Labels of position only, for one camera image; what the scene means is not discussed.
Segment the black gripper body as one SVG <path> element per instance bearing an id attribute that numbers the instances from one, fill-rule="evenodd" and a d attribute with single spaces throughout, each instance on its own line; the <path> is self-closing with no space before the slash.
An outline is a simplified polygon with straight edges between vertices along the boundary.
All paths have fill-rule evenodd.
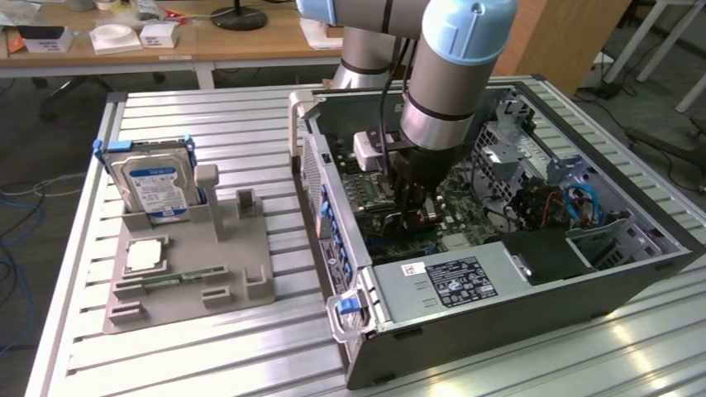
<path id="1" fill-rule="evenodd" d="M 394 161 L 395 181 L 435 191 L 455 164 L 458 148 L 442 151 L 411 147 L 398 151 Z"/>

